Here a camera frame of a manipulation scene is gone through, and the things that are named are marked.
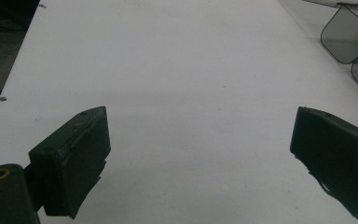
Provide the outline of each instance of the white surface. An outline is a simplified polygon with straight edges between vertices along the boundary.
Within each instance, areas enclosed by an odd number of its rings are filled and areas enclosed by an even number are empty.
[[[317,35],[335,9],[285,0],[41,4],[2,93],[0,164],[27,165],[31,148],[98,105],[112,139],[76,220],[42,209],[42,223],[358,222],[289,151],[298,106],[358,126],[350,68]]]

